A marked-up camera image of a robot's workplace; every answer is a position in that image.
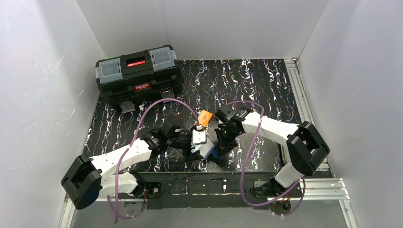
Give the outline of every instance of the white panel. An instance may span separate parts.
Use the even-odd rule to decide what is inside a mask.
[[[163,0],[77,0],[108,58],[168,44]]]
[[[298,57],[328,0],[166,0],[179,59]]]
[[[401,0],[331,0],[299,61],[359,227],[403,222],[402,10]]]
[[[105,55],[74,0],[3,0],[0,33],[0,227],[57,227]]]

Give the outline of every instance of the toolbox lid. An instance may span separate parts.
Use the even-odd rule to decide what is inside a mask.
[[[175,51],[170,50],[169,47],[150,50],[150,55],[154,71],[174,67],[174,60],[177,60]]]
[[[123,78],[120,70],[120,58],[99,62],[98,67],[95,68],[96,78],[99,78],[101,84],[113,82]]]

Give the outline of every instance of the marbled black surface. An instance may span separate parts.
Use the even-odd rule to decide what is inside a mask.
[[[185,82],[183,93],[177,98],[189,104],[197,113],[203,109],[215,113],[218,107],[227,102],[248,100],[263,105],[265,115],[271,118],[295,124],[301,122],[283,59],[205,60],[179,63]],[[135,112],[121,114],[99,98],[83,153],[87,153],[89,157],[101,155],[129,144],[138,120],[150,104],[151,102],[144,102]],[[186,108],[178,104],[165,103],[157,105],[149,112],[140,134],[147,129],[160,126],[166,120],[189,128],[194,125],[194,119]],[[208,137],[213,140],[216,139],[213,130],[216,124],[214,121],[210,122],[208,129]],[[240,171],[251,140],[251,134],[238,137],[240,146],[234,148],[220,162],[185,162],[180,150],[168,149],[156,158],[130,167],[130,170]],[[274,172],[280,163],[277,144],[259,137],[253,155],[249,159],[247,171]]]

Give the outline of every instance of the toolbox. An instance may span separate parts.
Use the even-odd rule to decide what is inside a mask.
[[[96,83],[101,98],[123,113],[143,101],[174,98],[182,92],[183,76],[170,45],[99,60]]]

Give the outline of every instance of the orange object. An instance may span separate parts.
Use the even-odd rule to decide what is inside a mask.
[[[207,125],[210,122],[210,119],[213,117],[213,113],[209,113],[206,110],[202,110],[201,113],[199,114],[199,119],[200,125],[203,127],[207,127]]]

